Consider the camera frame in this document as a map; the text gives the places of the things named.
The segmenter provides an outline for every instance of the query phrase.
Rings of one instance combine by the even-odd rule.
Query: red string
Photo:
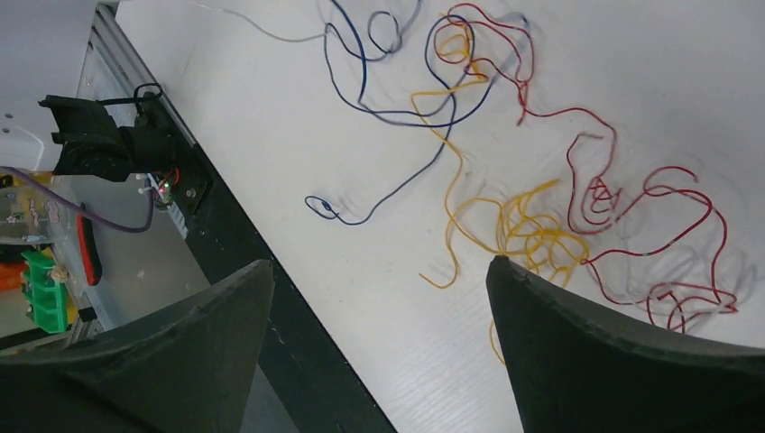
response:
[[[469,61],[469,63],[465,66],[465,70],[470,75],[485,76],[485,74],[470,72],[470,67],[475,66],[476,64],[479,64],[479,63],[488,63],[489,65],[492,66],[494,71],[497,74],[499,74],[499,76],[502,76],[504,79],[510,81],[516,87],[518,103],[521,106],[521,110],[522,110],[521,115],[519,116],[519,119],[517,121],[517,125],[521,125],[526,119],[527,115],[544,119],[544,118],[556,117],[558,115],[582,113],[582,114],[590,116],[597,123],[601,124],[602,126],[604,126],[606,129],[610,131],[611,140],[610,140],[610,146],[607,153],[607,156],[608,156],[607,162],[604,165],[604,167],[601,169],[601,171],[595,174],[586,183],[584,194],[582,194],[581,200],[578,202],[578,204],[576,203],[578,179],[577,179],[576,168],[574,163],[572,162],[571,155],[574,149],[576,148],[576,146],[579,144],[579,141],[581,139],[586,138],[586,139],[602,141],[605,139],[605,137],[602,135],[582,132],[576,136],[574,141],[569,145],[567,149],[566,159],[567,159],[568,167],[571,170],[571,180],[572,180],[571,197],[569,199],[568,207],[567,207],[567,224],[569,229],[573,233],[576,233],[578,235],[601,234],[609,230],[610,228],[612,228],[616,223],[618,223],[632,209],[634,209],[634,207],[644,198],[661,198],[661,197],[666,197],[670,195],[680,195],[685,198],[690,198],[694,200],[696,203],[701,204],[705,207],[704,214],[700,216],[693,224],[688,226],[685,230],[683,230],[678,235],[673,237],[669,242],[663,244],[661,247],[657,249],[654,249],[646,253],[636,253],[629,250],[613,248],[613,249],[603,251],[602,253],[599,253],[596,257],[592,259],[582,261],[583,265],[589,266],[590,269],[592,270],[594,279],[597,282],[599,289],[601,293],[603,293],[604,297],[609,302],[612,302],[613,304],[616,304],[616,305],[645,304],[646,312],[648,314],[648,319],[650,323],[653,325],[657,325],[657,323],[654,318],[656,312],[652,309],[651,302],[653,300],[671,301],[674,303],[674,307],[668,314],[666,328],[672,331],[680,331],[682,333],[685,333],[687,331],[688,324],[692,322],[694,319],[699,318],[703,316],[704,314],[708,314],[706,312],[696,312],[691,314],[689,317],[687,317],[687,313],[683,310],[683,307],[688,302],[697,301],[701,303],[711,304],[713,306],[718,307],[719,314],[730,314],[730,313],[737,312],[738,310],[736,309],[735,304],[737,303],[738,299],[736,298],[736,296],[729,291],[720,290],[716,286],[717,262],[719,261],[720,255],[722,254],[722,251],[725,248],[725,245],[728,239],[728,224],[725,218],[723,217],[722,213],[714,207],[712,200],[707,195],[695,189],[674,189],[670,187],[669,185],[664,185],[664,184],[650,185],[652,179],[656,175],[667,170],[675,170],[675,171],[684,172],[685,174],[691,176],[693,182],[698,182],[698,177],[696,176],[696,174],[693,171],[680,166],[660,167],[652,171],[643,180],[642,192],[640,193],[640,195],[636,197],[632,202],[630,202],[624,208],[624,210],[617,213],[616,209],[619,207],[620,199],[622,198],[622,189],[618,188],[616,190],[612,190],[611,188],[609,188],[608,184],[606,183],[604,179],[604,176],[609,172],[609,170],[613,166],[616,144],[619,138],[618,133],[616,132],[616,129],[611,124],[603,120],[602,117],[600,117],[598,114],[596,114],[592,110],[589,110],[581,106],[572,106],[569,108],[564,108],[558,111],[554,111],[552,113],[537,113],[531,110],[529,108],[529,93],[530,93],[530,83],[533,80],[534,73],[535,73],[536,52],[534,49],[534,42],[529,32],[526,29],[523,29],[518,26],[496,22],[491,17],[489,17],[479,6],[474,5],[472,3],[460,3],[457,5],[454,5],[449,9],[448,14],[452,14],[456,11],[456,9],[460,9],[460,8],[472,9],[478,12],[484,18],[483,20],[469,21],[469,23],[472,26],[474,27],[481,26],[485,29],[488,29],[492,31],[494,34],[500,36],[504,41],[510,44],[510,46],[512,47],[513,54],[517,57],[517,61],[518,61],[518,64],[515,68],[515,73],[512,76],[508,76],[496,65],[496,63],[492,59],[489,59],[486,57],[469,60],[465,58],[465,56],[462,56],[458,60],[453,60],[453,59],[448,59],[447,56],[442,55],[440,52],[438,52],[437,40],[438,40],[438,36],[440,35],[442,31],[450,27],[459,27],[463,30],[465,28],[465,25],[462,22],[457,20],[452,20],[451,18],[448,18],[448,23],[442,25],[441,27],[437,29],[436,35],[433,40],[434,48],[436,48],[436,53],[438,55],[438,58],[448,64],[460,64],[460,63]],[[517,32],[520,34],[520,37],[526,38],[528,40],[530,71],[529,71],[528,77],[526,78],[521,78],[523,58],[521,56],[520,51],[518,50],[518,46],[516,42],[513,39],[511,39],[510,36],[505,34],[504,31]],[[574,219],[573,216],[575,212],[578,212],[579,216],[592,228],[582,228],[577,226],[573,220]],[[697,227],[702,225],[707,220],[707,218],[709,218],[713,213],[717,216],[717,218],[720,220],[723,226],[723,239],[719,247],[717,248],[714,254],[712,263],[710,265],[711,284],[709,286],[704,286],[699,284],[690,284],[690,283],[685,283],[682,281],[660,282],[658,284],[653,285],[650,288],[648,294],[646,295],[644,299],[638,299],[638,300],[629,301],[629,302],[619,301],[617,299],[614,299],[611,295],[609,295],[606,292],[603,281],[600,277],[597,267],[595,266],[595,262],[603,259],[605,256],[610,254],[622,254],[622,255],[628,255],[631,257],[649,257],[649,256],[661,254],[667,251],[673,244],[675,244],[676,242],[680,241],[685,236],[690,234]],[[683,298],[679,298],[678,294],[676,293],[676,289],[685,289],[686,291],[693,290],[694,292],[698,292],[701,294],[686,295]],[[659,290],[665,290],[665,292],[658,294]]]

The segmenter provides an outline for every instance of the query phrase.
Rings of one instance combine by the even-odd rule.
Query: white table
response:
[[[364,17],[376,4],[406,16],[414,2],[345,3],[355,5],[353,17]],[[438,89],[424,69],[423,42],[450,3],[426,3],[405,49],[371,67],[369,100],[378,106],[409,108],[409,93]],[[761,263],[757,245],[765,244],[765,230],[755,216],[765,208],[765,6],[640,3],[509,0],[482,6],[529,17],[540,51],[538,106],[583,104],[612,120],[624,146],[639,155],[633,157],[635,176],[649,170],[640,155],[686,152],[703,159],[719,185],[707,191],[716,206],[746,205],[726,209],[732,243],[749,263]],[[323,27],[308,0],[214,5],[247,14],[284,37]],[[320,9],[328,16],[328,2]],[[507,373],[488,338],[489,254],[456,236],[462,263],[457,284],[436,290],[418,277],[450,272],[442,197],[456,158],[445,153],[364,226],[318,218],[304,196],[322,194],[340,207],[343,200],[362,216],[431,157],[435,137],[343,105],[330,86],[321,41],[280,43],[242,20],[182,0],[124,2],[117,19],[394,427],[520,431]],[[365,19],[356,24],[363,30]],[[358,63],[334,39],[330,54],[340,87],[355,98]],[[467,92],[460,104],[476,98],[477,91]],[[456,201],[469,198],[480,180],[510,195],[531,186],[529,177],[567,175],[563,154],[586,122],[572,117],[516,128],[514,101],[514,89],[502,83],[479,115],[456,127],[454,143],[468,152],[473,178]],[[479,228],[492,226],[491,216],[475,218]],[[577,272],[570,289],[605,303],[586,272]],[[715,318],[698,335],[765,346],[762,308],[765,295],[754,290],[740,314]],[[644,319],[634,309],[624,311]]]

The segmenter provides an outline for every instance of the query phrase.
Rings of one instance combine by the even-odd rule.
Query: yellow string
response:
[[[441,57],[460,56],[460,59],[465,60],[470,58],[470,47],[472,42],[470,39],[470,33],[468,32],[465,25],[459,24],[459,26],[463,29],[462,33],[447,38],[437,47],[438,54]],[[461,50],[444,52],[445,47],[452,41],[460,41]],[[488,82],[488,77],[479,71],[477,64],[474,61],[471,61],[468,64],[468,68],[472,69],[475,74],[475,79],[473,81],[466,82],[447,90],[421,91],[411,94],[411,105],[415,112],[419,115],[419,118],[423,124],[428,125],[429,122],[425,117],[422,116],[422,112],[420,111],[417,104],[418,98],[449,96],[460,89]],[[457,181],[462,174],[462,170],[465,166],[465,157],[463,153],[457,149],[457,147],[452,144],[441,132],[432,127],[429,127],[428,129],[436,137],[438,137],[438,139],[443,142],[459,160],[455,176],[449,182],[447,191],[444,194],[444,209],[449,216],[447,228],[444,232],[444,240],[447,251],[452,260],[454,273],[452,274],[451,279],[445,284],[438,284],[422,273],[419,276],[439,289],[446,289],[455,283],[457,275],[459,274],[459,261],[452,247],[452,235],[454,233],[454,229],[456,228],[457,231],[459,231],[467,239],[481,247],[486,252],[494,255],[505,255],[508,257],[520,256],[526,269],[537,274],[542,274],[542,272],[547,269],[549,270],[548,279],[550,281],[554,282],[556,278],[562,277],[560,285],[561,287],[566,287],[571,279],[571,273],[573,270],[583,260],[586,260],[586,258],[589,257],[589,248],[581,238],[566,232],[562,228],[560,222],[552,215],[529,215],[528,210],[529,204],[534,199],[534,197],[546,189],[553,188],[558,184],[558,180],[551,180],[542,183],[535,189],[520,194],[514,198],[510,198],[503,203],[492,198],[470,198],[456,207],[454,211],[452,211],[449,208],[449,199],[451,198],[451,194],[454,191],[455,185],[457,184]],[[472,205],[477,203],[487,203],[497,206],[498,215],[494,232],[494,241],[496,247],[490,246],[477,236],[470,234],[459,223],[460,216],[463,215]],[[511,250],[510,244],[513,240],[522,241],[522,247]],[[569,248],[567,243],[569,243],[571,246],[576,246],[578,253],[572,252],[572,249]],[[567,256],[567,258],[570,260],[569,264],[558,265],[558,263],[556,263],[555,251],[557,248],[559,248],[564,253],[564,255]],[[492,344],[492,350],[502,365],[505,365],[502,354],[497,348],[497,345],[494,343],[494,328],[495,324],[492,320],[492,323],[489,326],[489,339]]]

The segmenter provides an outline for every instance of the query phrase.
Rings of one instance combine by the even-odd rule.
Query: tabletop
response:
[[[365,30],[375,10],[404,23],[418,9],[414,0],[207,4],[244,14],[284,38],[320,34],[330,21],[353,50],[336,7],[341,5],[372,53]],[[424,2],[401,49],[367,65],[368,106],[411,110],[413,92],[443,89],[428,73],[423,49],[429,29],[452,5]],[[757,116],[765,108],[757,91],[765,64],[757,46],[765,32],[759,26],[765,7],[711,0],[692,7],[689,1],[658,0],[640,5],[590,0],[576,6],[560,0],[485,1],[481,6],[494,17],[512,19],[513,11],[526,17],[538,53],[530,102],[537,111],[586,106],[619,131],[619,159],[610,179],[625,191],[640,190],[659,166],[683,164],[697,172],[697,188],[714,202],[707,210],[719,210],[727,221],[716,280],[736,291],[739,303],[737,314],[713,314],[688,332],[764,347],[765,335],[758,332],[763,319],[757,310],[765,307],[765,295],[758,290],[757,245],[765,241],[765,231],[751,214],[765,205],[765,178],[759,176],[765,123]],[[479,18],[473,10],[460,13],[467,20]],[[395,26],[383,18],[373,32],[395,43]],[[454,235],[456,282],[440,290],[419,276],[440,284],[454,271],[444,245],[449,220],[444,195],[458,168],[455,154],[444,151],[365,224],[322,219],[307,208],[306,196],[324,197],[346,220],[361,220],[434,157],[439,139],[427,128],[386,124],[344,104],[330,81],[323,38],[276,41],[241,18],[189,0],[123,2],[117,21],[393,426],[520,431],[505,367],[492,349],[484,286],[492,255]],[[516,25],[526,24],[516,20]],[[475,40],[485,41],[486,52],[509,58],[507,46],[490,32],[476,30]],[[519,44],[523,55],[528,49]],[[327,56],[339,91],[353,103],[364,77],[359,60],[334,35],[327,39]],[[452,81],[459,76],[459,67],[456,73],[454,66],[438,67]],[[479,194],[507,199],[547,180],[570,183],[568,145],[583,131],[603,134],[601,125],[578,113],[517,125],[516,88],[502,80],[493,86],[476,115],[457,124],[450,137],[465,158],[450,195],[452,209]],[[461,92],[460,113],[477,105],[485,88]],[[582,170],[597,170],[598,158],[585,154]],[[549,194],[544,207],[562,215],[568,194],[564,189]],[[693,200],[655,200],[660,206],[639,207],[618,235],[594,237],[591,249],[658,248],[661,237],[671,238],[705,213]],[[468,233],[491,238],[495,213],[475,207],[464,219]],[[626,269],[665,279],[670,274],[679,279],[676,274],[683,272],[683,278],[713,284],[705,281],[708,262],[723,228],[710,221],[664,259],[632,269],[609,258],[604,280],[618,287]],[[622,233],[630,231],[637,235]],[[568,288],[612,305],[584,266],[572,273]],[[618,309],[647,320],[639,306]]]

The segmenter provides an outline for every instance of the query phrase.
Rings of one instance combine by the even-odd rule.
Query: green plastic part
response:
[[[27,316],[49,334],[67,330],[67,288],[51,278],[56,264],[38,251],[22,253],[29,264],[29,271],[23,273],[22,292],[32,306]]]

